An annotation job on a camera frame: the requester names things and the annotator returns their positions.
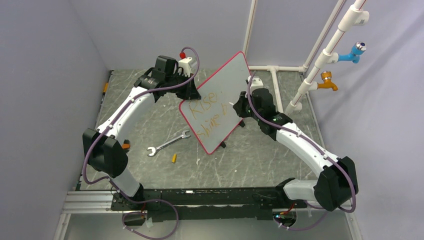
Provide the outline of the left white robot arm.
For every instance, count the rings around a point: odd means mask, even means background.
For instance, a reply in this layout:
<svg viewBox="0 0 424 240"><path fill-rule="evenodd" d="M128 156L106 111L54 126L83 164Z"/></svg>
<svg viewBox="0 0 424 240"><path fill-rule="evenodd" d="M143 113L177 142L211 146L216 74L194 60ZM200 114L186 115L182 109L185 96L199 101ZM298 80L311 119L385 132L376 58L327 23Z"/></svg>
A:
<svg viewBox="0 0 424 240"><path fill-rule="evenodd" d="M187 57L183 52L180 53L180 60L158 56L155 65L135 81L128 97L118 109L96 129L87 128L84 131L84 181L89 185L96 183L87 177L87 167L91 166L103 173L103 178L119 190L129 209L139 209L144 203L144 187L128 168L124 140L138 119L167 93L175 94L182 100L201 99L194 81L198 70L197 59Z"/></svg>

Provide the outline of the yellow marker cap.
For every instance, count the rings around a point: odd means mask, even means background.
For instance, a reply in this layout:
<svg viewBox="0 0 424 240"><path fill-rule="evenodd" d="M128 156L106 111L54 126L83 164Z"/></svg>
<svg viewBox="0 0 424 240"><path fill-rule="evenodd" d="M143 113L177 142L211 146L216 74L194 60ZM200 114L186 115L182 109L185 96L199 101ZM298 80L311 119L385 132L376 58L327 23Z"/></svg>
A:
<svg viewBox="0 0 424 240"><path fill-rule="evenodd" d="M171 162L172 162L173 164L175 164L175 163L176 163L176 160L177 160L177 154L174 154L174 155L172 156L172 160L171 160Z"/></svg>

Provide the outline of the red-framed whiteboard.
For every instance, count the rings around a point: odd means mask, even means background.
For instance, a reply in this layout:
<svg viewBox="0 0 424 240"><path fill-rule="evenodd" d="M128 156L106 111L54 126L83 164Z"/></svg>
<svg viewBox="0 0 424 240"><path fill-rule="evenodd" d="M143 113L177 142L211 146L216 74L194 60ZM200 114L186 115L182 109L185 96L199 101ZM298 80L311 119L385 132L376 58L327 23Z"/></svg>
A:
<svg viewBox="0 0 424 240"><path fill-rule="evenodd" d="M243 52L237 52L198 88L200 100L184 100L179 111L203 150L211 155L240 124L229 104L247 89L251 75Z"/></svg>

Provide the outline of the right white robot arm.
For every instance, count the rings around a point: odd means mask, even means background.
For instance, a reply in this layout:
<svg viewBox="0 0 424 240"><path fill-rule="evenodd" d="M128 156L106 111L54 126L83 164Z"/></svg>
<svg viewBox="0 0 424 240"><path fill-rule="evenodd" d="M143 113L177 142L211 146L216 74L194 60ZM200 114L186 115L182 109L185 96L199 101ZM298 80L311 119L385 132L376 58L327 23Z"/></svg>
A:
<svg viewBox="0 0 424 240"><path fill-rule="evenodd" d="M317 176L316 180L289 178L281 182L275 194L280 207L287 208L294 201L312 201L332 212L351 201L347 211L351 213L356 209L359 186L354 161L329 152L307 136L289 116L276 111L268 89L242 91L232 107L239 117L253 118L265 135L295 153Z"/></svg>

